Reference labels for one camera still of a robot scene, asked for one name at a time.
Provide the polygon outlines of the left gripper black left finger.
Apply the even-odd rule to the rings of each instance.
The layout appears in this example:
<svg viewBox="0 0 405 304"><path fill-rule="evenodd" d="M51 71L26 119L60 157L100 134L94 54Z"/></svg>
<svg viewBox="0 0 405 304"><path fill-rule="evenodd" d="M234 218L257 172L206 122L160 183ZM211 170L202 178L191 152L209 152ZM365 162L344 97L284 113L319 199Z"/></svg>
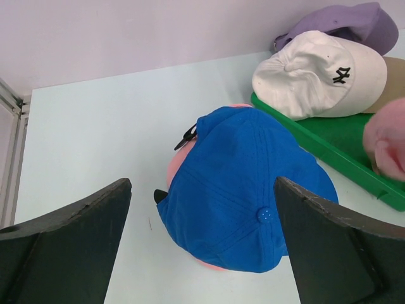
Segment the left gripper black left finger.
<svg viewBox="0 0 405 304"><path fill-rule="evenodd" d="M94 194L1 229L1 303L103 303L132 185Z"/></svg>

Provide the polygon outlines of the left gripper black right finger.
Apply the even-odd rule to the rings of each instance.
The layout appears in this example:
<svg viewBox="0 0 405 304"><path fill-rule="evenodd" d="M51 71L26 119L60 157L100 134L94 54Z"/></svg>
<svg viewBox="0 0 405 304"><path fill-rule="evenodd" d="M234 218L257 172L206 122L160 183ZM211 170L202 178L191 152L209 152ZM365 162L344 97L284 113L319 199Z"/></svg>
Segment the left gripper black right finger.
<svg viewBox="0 0 405 304"><path fill-rule="evenodd" d="M274 185L301 303L404 303L404 228Z"/></svg>

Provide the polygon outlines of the blue mesh cap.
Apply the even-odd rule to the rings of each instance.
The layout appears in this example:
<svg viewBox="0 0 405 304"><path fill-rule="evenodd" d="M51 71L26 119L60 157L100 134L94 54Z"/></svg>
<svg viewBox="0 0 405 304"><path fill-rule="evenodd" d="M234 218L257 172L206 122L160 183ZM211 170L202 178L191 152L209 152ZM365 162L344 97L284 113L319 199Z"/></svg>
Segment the blue mesh cap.
<svg viewBox="0 0 405 304"><path fill-rule="evenodd" d="M221 107L196 121L197 141L154 200L173 241L195 259L263 273L288 254L274 195L278 177L337 202L328 174L277 120Z"/></svg>

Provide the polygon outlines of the pink LA cap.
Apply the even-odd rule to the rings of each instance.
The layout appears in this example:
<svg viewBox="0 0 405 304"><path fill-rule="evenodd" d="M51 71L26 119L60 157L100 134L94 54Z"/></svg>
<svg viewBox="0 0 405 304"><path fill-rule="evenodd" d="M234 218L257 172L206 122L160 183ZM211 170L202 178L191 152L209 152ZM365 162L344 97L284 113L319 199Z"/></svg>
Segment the pink LA cap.
<svg viewBox="0 0 405 304"><path fill-rule="evenodd" d="M391 101L370 118L363 148L374 173L404 181L404 98Z"/></svg>

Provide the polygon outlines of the white NY cap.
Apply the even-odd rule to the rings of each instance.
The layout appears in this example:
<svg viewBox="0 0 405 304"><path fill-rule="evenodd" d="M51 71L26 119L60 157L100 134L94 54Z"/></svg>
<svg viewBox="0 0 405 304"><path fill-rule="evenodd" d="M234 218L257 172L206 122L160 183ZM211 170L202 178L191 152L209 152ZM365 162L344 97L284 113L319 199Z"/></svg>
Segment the white NY cap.
<svg viewBox="0 0 405 304"><path fill-rule="evenodd" d="M312 30L262 61L252 88L292 120L348 117L375 104L387 76L384 58L373 49Z"/></svg>

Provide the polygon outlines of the green plastic tray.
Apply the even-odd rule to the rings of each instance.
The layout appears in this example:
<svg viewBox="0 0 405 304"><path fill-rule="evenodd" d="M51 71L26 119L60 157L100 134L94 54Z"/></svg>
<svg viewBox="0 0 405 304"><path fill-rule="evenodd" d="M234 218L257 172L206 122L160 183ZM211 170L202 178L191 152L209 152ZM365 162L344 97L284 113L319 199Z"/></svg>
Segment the green plastic tray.
<svg viewBox="0 0 405 304"><path fill-rule="evenodd" d="M251 94L251 103L278 120L311 154L386 205L404 211L404 183L374 173L363 149L364 126L370 114L293 121L259 100L255 93Z"/></svg>

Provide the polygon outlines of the tan cap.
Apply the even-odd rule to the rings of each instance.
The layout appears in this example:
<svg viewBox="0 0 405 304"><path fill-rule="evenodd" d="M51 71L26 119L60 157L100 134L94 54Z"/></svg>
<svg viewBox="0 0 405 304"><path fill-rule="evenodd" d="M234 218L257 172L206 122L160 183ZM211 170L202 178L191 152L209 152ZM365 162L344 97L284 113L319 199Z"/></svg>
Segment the tan cap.
<svg viewBox="0 0 405 304"><path fill-rule="evenodd" d="M363 111L363 113L376 113L391 101L404 97L405 61L389 56L384 56L383 59L387 65L385 88L378 100Z"/></svg>

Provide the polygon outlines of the purple cap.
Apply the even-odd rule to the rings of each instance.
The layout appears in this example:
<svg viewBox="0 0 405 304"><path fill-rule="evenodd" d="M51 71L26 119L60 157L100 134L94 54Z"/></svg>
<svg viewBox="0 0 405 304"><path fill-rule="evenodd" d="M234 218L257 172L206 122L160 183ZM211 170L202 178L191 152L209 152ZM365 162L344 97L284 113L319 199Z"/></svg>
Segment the purple cap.
<svg viewBox="0 0 405 304"><path fill-rule="evenodd" d="M311 30L360 43L382 56L391 51L399 38L397 25L377 2L332 5L304 16L286 34L275 38L274 50L281 50L296 36Z"/></svg>

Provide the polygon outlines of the left aluminium corner post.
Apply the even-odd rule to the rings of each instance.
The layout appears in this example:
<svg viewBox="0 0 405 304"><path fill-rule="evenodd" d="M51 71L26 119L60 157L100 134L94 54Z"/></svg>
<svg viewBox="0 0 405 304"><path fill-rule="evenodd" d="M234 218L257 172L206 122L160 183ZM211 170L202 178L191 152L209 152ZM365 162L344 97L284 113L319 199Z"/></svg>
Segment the left aluminium corner post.
<svg viewBox="0 0 405 304"><path fill-rule="evenodd" d="M14 224L31 96L1 81L1 227Z"/></svg>

